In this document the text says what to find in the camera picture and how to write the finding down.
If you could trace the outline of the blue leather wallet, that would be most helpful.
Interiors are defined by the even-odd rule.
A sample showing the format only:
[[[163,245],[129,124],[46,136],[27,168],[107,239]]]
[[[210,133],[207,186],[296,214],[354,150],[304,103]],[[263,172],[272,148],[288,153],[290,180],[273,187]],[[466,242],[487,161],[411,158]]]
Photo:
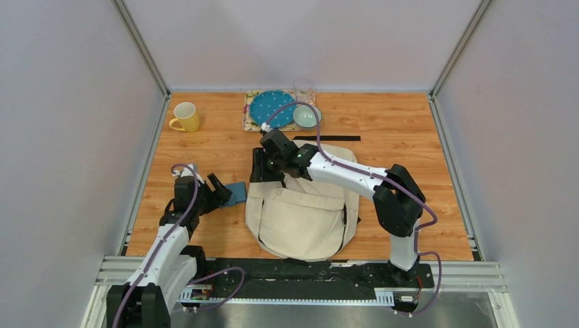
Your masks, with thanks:
[[[244,182],[233,182],[225,185],[225,187],[231,191],[231,196],[229,201],[223,204],[222,207],[231,207],[246,202],[247,195]]]

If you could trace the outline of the beige canvas backpack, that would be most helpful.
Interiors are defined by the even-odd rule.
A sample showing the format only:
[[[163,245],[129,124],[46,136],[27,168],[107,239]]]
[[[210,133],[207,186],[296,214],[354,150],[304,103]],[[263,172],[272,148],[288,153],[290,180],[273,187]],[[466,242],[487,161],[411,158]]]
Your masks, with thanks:
[[[267,252],[317,262],[353,239],[359,203],[359,194],[342,187],[286,175],[282,182],[250,183],[245,222]]]

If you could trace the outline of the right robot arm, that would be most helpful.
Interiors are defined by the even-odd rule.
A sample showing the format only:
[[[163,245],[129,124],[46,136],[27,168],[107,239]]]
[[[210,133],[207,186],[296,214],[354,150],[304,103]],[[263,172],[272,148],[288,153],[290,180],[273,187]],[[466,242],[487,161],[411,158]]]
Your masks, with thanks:
[[[346,148],[292,141],[277,129],[264,133],[252,157],[245,223],[267,252],[303,262],[331,258],[356,234],[366,198],[390,236],[392,282],[416,278],[425,196],[405,167],[364,166]]]

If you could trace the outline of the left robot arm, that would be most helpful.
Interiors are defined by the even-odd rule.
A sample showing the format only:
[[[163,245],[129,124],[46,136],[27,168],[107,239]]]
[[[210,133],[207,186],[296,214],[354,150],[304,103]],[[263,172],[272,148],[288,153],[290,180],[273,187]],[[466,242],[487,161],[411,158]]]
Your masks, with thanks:
[[[135,272],[106,297],[107,327],[170,327],[171,311],[188,282],[208,276],[201,246],[190,245],[202,215],[227,204],[232,192],[214,175],[183,170],[159,221],[154,244]]]

